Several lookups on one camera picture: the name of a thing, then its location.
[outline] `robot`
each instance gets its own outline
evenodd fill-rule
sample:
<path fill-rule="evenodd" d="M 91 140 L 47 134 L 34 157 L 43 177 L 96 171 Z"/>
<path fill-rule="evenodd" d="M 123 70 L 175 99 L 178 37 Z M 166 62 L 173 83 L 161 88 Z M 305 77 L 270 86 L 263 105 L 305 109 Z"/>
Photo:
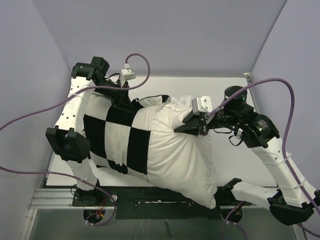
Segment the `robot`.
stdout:
<path fill-rule="evenodd" d="M 129 64 L 125 63 L 118 81 L 113 82 L 105 78 L 109 66 L 102 57 L 93 57 L 91 63 L 77 63 L 72 69 L 69 96 L 86 87 L 128 88 L 128 81 L 136 78 Z M 241 88 L 240 86 L 227 88 L 224 100 Z M 89 165 L 91 145 L 86 139 L 83 123 L 86 107 L 94 92 L 110 98 L 114 107 L 133 109 L 128 90 L 83 91 L 65 104 L 55 126 L 49 127 L 45 135 L 55 154 L 67 162 L 75 176 L 99 186 L 99 181 Z M 247 94 L 247 91 L 239 94 L 213 116 L 208 114 L 213 110 L 210 97 L 195 98 L 192 100 L 192 111 L 183 120 L 184 125 L 176 128 L 174 132 L 205 136 L 209 130 L 229 129 L 229 133 L 232 134 L 229 139 L 235 137 L 239 140 L 239 144 L 244 142 L 265 164 L 278 188 L 260 187 L 234 178 L 217 191 L 215 198 L 228 199 L 231 202 L 245 201 L 263 207 L 270 210 L 278 221 L 288 226 L 305 222 L 314 213 L 314 206 L 302 192 L 286 161 L 290 162 L 301 184 L 318 206 L 320 206 L 320 191 L 306 180 L 290 155 L 284 159 L 279 131 L 267 116 L 255 112 L 254 108 L 247 104 Z M 79 180 L 75 195 L 89 199 L 89 202 L 97 202 L 102 197 L 100 192 Z"/>

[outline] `gray wall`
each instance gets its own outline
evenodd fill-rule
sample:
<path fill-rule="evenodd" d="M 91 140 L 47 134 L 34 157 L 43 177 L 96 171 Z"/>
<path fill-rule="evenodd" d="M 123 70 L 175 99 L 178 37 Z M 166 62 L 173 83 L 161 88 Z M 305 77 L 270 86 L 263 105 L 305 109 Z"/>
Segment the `gray wall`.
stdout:
<path fill-rule="evenodd" d="M 33 0 L 68 66 L 138 52 L 162 76 L 251 71 L 286 0 Z M 138 73 L 142 60 L 134 61 Z"/>
<path fill-rule="evenodd" d="M 0 7 L 0 125 L 66 97 L 70 72 L 31 0 Z M 60 110 L 20 120 L 0 132 L 0 164 L 22 171 L 45 170 L 50 160 L 46 128 Z M 0 171 L 0 239 L 17 240 L 34 189 L 44 176 Z"/>
<path fill-rule="evenodd" d="M 317 189 L 320 189 L 319 13 L 319 0 L 288 0 L 252 70 L 254 81 L 280 77 L 292 84 L 296 105 L 287 150 Z M 283 133 L 290 106 L 286 87 L 269 83 L 256 87 L 254 94 L 260 111 L 271 117 Z M 305 225 L 320 233 L 317 214 Z"/>

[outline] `white fabric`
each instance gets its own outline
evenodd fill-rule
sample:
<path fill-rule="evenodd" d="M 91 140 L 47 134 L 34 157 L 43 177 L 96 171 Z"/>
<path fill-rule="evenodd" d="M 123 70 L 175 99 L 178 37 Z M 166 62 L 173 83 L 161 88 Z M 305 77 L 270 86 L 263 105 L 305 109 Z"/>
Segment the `white fabric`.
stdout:
<path fill-rule="evenodd" d="M 147 180 L 212 209 L 217 188 L 210 166 L 211 137 L 174 133 L 190 111 L 174 103 L 158 108 L 149 140 Z"/>

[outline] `gray floor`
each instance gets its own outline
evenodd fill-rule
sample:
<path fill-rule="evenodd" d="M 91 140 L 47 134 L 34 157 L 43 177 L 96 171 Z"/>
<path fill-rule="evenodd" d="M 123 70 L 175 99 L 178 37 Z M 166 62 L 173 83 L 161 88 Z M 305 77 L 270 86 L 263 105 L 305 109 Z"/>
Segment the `gray floor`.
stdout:
<path fill-rule="evenodd" d="M 40 209 L 31 240 L 218 240 L 222 221 L 193 218 L 185 220 L 114 220 L 107 226 L 84 226 L 82 210 Z M 249 240 L 296 240 L 292 227 L 279 223 L 269 211 L 245 208 L 241 226 Z M 243 240 L 237 227 L 227 226 L 224 240 Z"/>

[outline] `black cylinder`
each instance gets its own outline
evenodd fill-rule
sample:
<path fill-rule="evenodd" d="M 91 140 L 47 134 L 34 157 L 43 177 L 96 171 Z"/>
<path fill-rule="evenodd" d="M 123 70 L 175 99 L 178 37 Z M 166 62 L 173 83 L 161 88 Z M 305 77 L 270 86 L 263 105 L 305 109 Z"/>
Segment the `black cylinder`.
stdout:
<path fill-rule="evenodd" d="M 242 89 L 242 86 L 230 86 L 224 91 L 224 100 L 227 100 L 231 97 L 232 94 Z M 230 111 L 239 111 L 243 109 L 247 105 L 247 95 L 248 91 L 240 93 L 238 96 L 233 98 L 230 102 L 228 102 L 224 108 Z"/>

